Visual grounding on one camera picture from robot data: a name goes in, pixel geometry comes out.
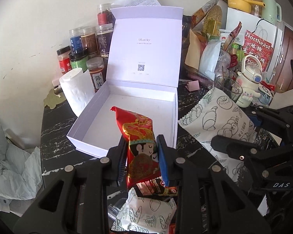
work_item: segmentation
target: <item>table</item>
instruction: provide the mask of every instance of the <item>table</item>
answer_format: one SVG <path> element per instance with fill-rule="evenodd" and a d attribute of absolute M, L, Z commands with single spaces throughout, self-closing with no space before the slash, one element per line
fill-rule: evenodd
<path fill-rule="evenodd" d="M 208 92 L 208 89 L 203 87 L 199 91 L 188 92 L 185 88 L 186 82 L 179 81 L 178 85 L 178 119 L 186 115 Z M 45 107 L 41 126 L 41 168 L 43 175 L 44 187 L 47 187 L 50 182 L 56 177 L 57 172 L 67 165 L 85 164 L 88 160 L 93 159 L 92 156 L 77 151 L 75 146 L 67 139 L 66 135 L 77 117 L 71 110 L 67 101 L 57 105 L 51 110 L 48 106 Z M 268 133 L 260 129 L 259 137 L 265 138 L 260 142 L 262 149 L 271 148 L 273 139 L 268 139 Z M 214 164 L 220 165 L 215 158 L 203 146 L 192 137 L 187 131 L 178 125 L 177 130 L 177 147 L 180 157 L 189 159 L 194 164 L 200 167 L 209 168 Z M 251 189 L 252 178 L 247 170 L 242 169 L 237 181 L 237 185 L 247 194 L 251 194 L 252 201 L 255 204 L 260 204 L 263 193 L 253 191 Z M 127 196 L 125 184 L 119 188 L 107 188 L 108 204 L 115 204 L 120 198 Z M 79 201 L 79 212 L 82 212 L 82 199 Z"/>

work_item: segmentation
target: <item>blue label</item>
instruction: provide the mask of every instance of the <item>blue label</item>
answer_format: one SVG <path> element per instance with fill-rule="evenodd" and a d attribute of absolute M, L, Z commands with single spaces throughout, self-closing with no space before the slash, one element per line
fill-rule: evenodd
<path fill-rule="evenodd" d="M 82 50 L 82 41 L 80 36 L 71 38 L 71 48 L 75 53 L 77 53 L 78 50 Z"/>

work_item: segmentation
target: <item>yellow pot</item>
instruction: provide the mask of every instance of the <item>yellow pot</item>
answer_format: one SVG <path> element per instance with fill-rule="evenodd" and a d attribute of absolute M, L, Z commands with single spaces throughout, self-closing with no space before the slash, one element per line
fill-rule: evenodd
<path fill-rule="evenodd" d="M 246 13 L 251 13 L 252 6 L 259 5 L 265 7 L 266 5 L 263 2 L 253 1 L 253 0 L 228 0 L 228 7 L 234 8 L 240 11 L 244 11 Z"/>

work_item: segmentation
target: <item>silver bolt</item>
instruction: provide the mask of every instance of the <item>silver bolt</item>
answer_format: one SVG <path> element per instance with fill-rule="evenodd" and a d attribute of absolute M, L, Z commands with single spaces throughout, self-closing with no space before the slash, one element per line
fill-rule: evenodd
<path fill-rule="evenodd" d="M 221 167 L 220 167 L 219 165 L 213 165 L 213 166 L 212 166 L 212 170 L 213 170 L 213 172 L 218 173 L 218 172 L 220 172 L 222 169 L 221 169 Z"/>
<path fill-rule="evenodd" d="M 185 161 L 184 158 L 176 158 L 176 163 L 183 164 Z"/>
<path fill-rule="evenodd" d="M 74 169 L 74 167 L 72 166 L 72 165 L 67 165 L 67 166 L 65 166 L 65 168 L 64 168 L 64 170 L 66 171 L 66 172 L 71 172 L 72 170 Z"/>
<path fill-rule="evenodd" d="M 257 150 L 256 150 L 255 148 L 251 148 L 250 152 L 251 152 L 252 154 L 256 154 L 256 153 L 257 153 Z"/>
<path fill-rule="evenodd" d="M 264 170 L 263 173 L 262 173 L 262 176 L 264 178 L 267 178 L 269 176 L 269 172 L 267 170 Z"/>
<path fill-rule="evenodd" d="M 103 158 L 100 159 L 101 163 L 108 163 L 109 161 L 110 161 L 110 159 L 107 158 L 107 157 L 103 157 Z"/>

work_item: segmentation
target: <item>white paper roll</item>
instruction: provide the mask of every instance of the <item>white paper roll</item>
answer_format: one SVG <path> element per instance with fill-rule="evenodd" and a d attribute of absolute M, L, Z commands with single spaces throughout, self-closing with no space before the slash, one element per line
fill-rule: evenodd
<path fill-rule="evenodd" d="M 95 94 L 89 70 L 83 73 L 82 68 L 74 68 L 60 78 L 60 84 L 78 117 Z"/>

